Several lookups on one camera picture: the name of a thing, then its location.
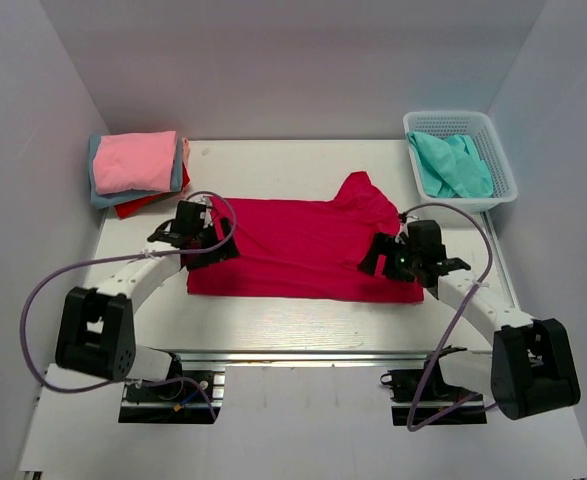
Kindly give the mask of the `crimson red t shirt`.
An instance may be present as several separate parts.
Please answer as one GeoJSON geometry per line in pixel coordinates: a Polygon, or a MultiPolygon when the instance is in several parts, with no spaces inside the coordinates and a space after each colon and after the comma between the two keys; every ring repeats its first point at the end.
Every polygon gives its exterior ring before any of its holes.
{"type": "Polygon", "coordinates": [[[329,201],[231,198],[211,201],[235,217],[236,258],[189,272],[191,295],[419,304],[416,282],[358,271],[376,233],[400,229],[394,204],[367,173],[350,174],[329,201]]]}

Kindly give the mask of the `teal crumpled t shirt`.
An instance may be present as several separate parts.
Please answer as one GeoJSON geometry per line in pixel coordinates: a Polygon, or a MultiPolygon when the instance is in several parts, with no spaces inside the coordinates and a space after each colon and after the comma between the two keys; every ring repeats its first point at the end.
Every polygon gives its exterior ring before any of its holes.
{"type": "Polygon", "coordinates": [[[433,198],[490,198],[494,182],[473,139],[456,134],[444,139],[411,131],[407,140],[418,157],[425,193],[433,198]]]}

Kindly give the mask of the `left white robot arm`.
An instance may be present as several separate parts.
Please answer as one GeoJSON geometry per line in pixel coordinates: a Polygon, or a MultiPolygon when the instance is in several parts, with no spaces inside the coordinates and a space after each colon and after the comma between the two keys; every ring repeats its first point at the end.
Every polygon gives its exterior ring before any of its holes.
{"type": "Polygon", "coordinates": [[[165,281],[239,256],[234,241],[237,216],[227,201],[222,215],[212,203],[184,200],[175,216],[147,237],[145,249],[92,288],[67,294],[55,361],[111,382],[139,381],[161,398],[172,399],[184,387],[177,355],[137,343],[134,315],[165,281]]]}

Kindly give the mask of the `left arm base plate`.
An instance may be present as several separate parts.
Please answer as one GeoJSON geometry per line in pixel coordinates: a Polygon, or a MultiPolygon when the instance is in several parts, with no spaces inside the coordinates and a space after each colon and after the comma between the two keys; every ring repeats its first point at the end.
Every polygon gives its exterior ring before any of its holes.
{"type": "Polygon", "coordinates": [[[127,385],[122,394],[118,422],[121,424],[213,425],[220,414],[225,369],[215,362],[197,361],[173,353],[170,378],[188,377],[168,385],[127,385]]]}

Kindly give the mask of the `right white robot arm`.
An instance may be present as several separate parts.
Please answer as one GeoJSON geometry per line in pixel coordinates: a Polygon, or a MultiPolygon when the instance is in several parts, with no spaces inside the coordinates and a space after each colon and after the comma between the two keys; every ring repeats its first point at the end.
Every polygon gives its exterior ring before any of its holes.
{"type": "Polygon", "coordinates": [[[441,339],[427,356],[420,378],[391,376],[387,384],[394,398],[412,400],[410,430],[441,417],[415,419],[423,395],[447,401],[452,408],[487,396],[511,420],[579,403],[581,390],[564,325],[508,305],[467,262],[448,256],[435,221],[413,221],[395,236],[376,233],[358,269],[368,275],[380,269],[391,280],[416,281],[454,309],[455,321],[465,319],[491,346],[490,354],[482,355],[441,339]]]}

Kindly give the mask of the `grey-blue folded t shirt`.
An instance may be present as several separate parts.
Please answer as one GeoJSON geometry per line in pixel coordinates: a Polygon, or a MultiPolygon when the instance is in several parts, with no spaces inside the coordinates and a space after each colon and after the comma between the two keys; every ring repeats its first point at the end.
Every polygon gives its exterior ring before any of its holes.
{"type": "MultiPolygon", "coordinates": [[[[99,147],[100,140],[103,136],[108,135],[93,135],[89,139],[89,151],[88,151],[88,174],[89,174],[89,184],[90,184],[90,203],[93,207],[97,209],[105,209],[108,207],[114,207],[118,204],[122,204],[131,200],[136,200],[139,198],[143,198],[145,196],[159,194],[159,193],[166,193],[166,192],[154,192],[154,191],[139,191],[139,190],[129,190],[125,192],[109,194],[109,195],[100,195],[97,193],[96,184],[94,180],[93,174],[93,160],[95,158],[97,149],[99,147]]],[[[171,189],[168,192],[175,192],[181,186],[182,183],[182,144],[181,139],[177,135],[177,147],[176,147],[176,156],[173,168],[173,175],[171,180],[171,189]]]]}

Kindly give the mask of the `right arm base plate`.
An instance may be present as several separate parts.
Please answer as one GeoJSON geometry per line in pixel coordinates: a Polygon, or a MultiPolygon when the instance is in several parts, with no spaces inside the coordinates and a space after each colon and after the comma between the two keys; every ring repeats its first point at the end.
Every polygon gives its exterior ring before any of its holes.
{"type": "MultiPolygon", "coordinates": [[[[410,406],[427,363],[428,358],[419,361],[416,368],[388,370],[380,376],[380,384],[391,392],[391,416],[395,427],[407,425],[410,406]]],[[[470,391],[462,387],[447,385],[443,380],[440,367],[436,365],[416,407],[413,424],[417,425],[427,420],[470,394],[470,391]]],[[[484,398],[481,394],[476,394],[452,413],[435,420],[432,426],[484,425],[486,423],[487,412],[484,398]]]]}

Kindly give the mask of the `white plastic basket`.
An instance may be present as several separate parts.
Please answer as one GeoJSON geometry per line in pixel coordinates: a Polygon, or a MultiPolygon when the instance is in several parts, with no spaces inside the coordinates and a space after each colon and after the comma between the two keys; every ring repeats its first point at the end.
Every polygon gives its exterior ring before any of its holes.
{"type": "Polygon", "coordinates": [[[403,117],[405,133],[422,132],[444,139],[451,135],[468,135],[477,148],[494,182],[494,193],[489,198],[452,198],[442,202],[469,213],[486,212],[497,205],[513,202],[517,186],[499,136],[487,115],[477,111],[444,110],[413,111],[403,117]]]}

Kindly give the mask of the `aluminium table edge rail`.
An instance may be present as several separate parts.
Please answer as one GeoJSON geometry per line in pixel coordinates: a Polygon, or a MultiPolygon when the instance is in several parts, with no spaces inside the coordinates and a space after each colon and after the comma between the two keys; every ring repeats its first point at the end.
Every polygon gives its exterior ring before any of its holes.
{"type": "Polygon", "coordinates": [[[277,365],[373,365],[399,364],[406,368],[418,368],[427,361],[429,352],[168,352],[142,346],[127,349],[123,355],[111,361],[100,356],[80,355],[65,360],[56,358],[56,364],[68,370],[82,372],[109,381],[123,378],[157,379],[172,378],[186,370],[213,370],[231,364],[277,365]]]}

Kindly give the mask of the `peach folded t shirt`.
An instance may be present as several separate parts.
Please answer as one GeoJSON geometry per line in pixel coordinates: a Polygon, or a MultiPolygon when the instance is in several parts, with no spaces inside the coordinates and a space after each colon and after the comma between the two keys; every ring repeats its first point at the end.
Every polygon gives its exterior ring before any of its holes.
{"type": "Polygon", "coordinates": [[[189,140],[186,137],[182,137],[181,138],[181,144],[182,144],[182,162],[183,162],[184,165],[187,165],[188,158],[189,158],[189,153],[190,153],[190,143],[189,143],[189,140]]]}

